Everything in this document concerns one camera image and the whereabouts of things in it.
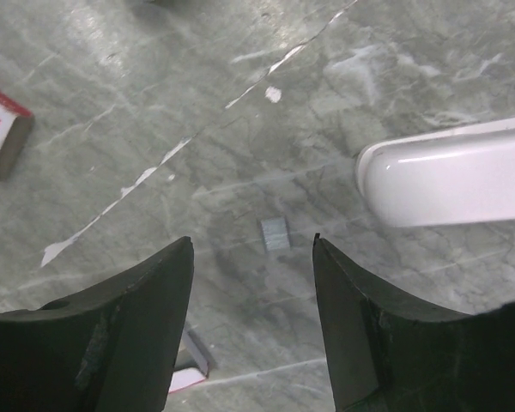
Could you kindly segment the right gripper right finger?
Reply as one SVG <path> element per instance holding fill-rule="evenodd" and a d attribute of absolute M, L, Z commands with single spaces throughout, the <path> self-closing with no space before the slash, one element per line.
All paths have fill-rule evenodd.
<path fill-rule="evenodd" d="M 336 410 L 515 411 L 515 302 L 435 305 L 320 236 L 312 264 Z"/>

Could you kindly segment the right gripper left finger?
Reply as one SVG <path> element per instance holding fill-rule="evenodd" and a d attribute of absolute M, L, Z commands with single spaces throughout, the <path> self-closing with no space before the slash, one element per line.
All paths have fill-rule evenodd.
<path fill-rule="evenodd" d="M 194 273 L 188 237 L 37 310 L 0 313 L 0 411 L 161 411 Z"/>

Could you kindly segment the small silver staple strip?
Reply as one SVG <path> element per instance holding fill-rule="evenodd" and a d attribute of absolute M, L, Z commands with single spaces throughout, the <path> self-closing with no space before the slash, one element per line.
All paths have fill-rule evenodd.
<path fill-rule="evenodd" d="M 288 224 L 284 217 L 261 220 L 260 227 L 266 251 L 277 251 L 291 247 Z"/>

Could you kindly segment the white stapler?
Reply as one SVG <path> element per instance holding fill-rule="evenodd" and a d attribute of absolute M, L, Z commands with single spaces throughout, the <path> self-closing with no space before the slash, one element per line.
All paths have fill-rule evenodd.
<path fill-rule="evenodd" d="M 515 118 L 371 144 L 355 179 L 391 227 L 515 220 Z"/>

